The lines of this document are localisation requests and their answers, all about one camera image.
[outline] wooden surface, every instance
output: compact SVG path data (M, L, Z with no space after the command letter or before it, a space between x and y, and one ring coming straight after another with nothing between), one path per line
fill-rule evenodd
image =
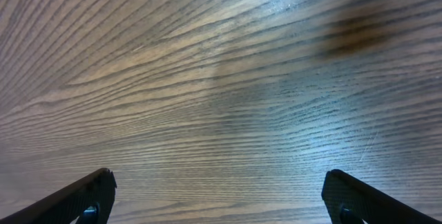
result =
M108 167L110 223L442 220L442 0L0 0L0 217Z

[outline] black object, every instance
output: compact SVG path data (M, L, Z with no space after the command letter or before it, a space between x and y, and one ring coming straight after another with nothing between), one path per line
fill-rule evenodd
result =
M77 217L77 224L107 223L115 200L117 183L106 168L39 200L0 220L0 224L64 224Z
M441 224L360 180L334 169L322 193L333 224Z

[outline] brown wood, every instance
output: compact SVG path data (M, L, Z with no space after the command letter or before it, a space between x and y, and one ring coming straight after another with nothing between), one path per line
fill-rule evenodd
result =
M442 220L442 0L0 0L0 217L108 167L111 223Z

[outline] wood grain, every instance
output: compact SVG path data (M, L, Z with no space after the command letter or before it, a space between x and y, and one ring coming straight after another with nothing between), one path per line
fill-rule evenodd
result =
M442 0L0 0L0 217L100 167L111 223L442 220Z

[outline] black plastic part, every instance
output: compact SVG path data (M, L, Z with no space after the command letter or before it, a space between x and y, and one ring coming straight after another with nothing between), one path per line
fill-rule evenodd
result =
M327 172L322 197L333 224L442 223L338 169Z
M106 168L98 169L31 206L1 219L0 224L69 224L78 216L77 223L107 223L116 188L113 173ZM84 213L91 206L96 207L97 212Z

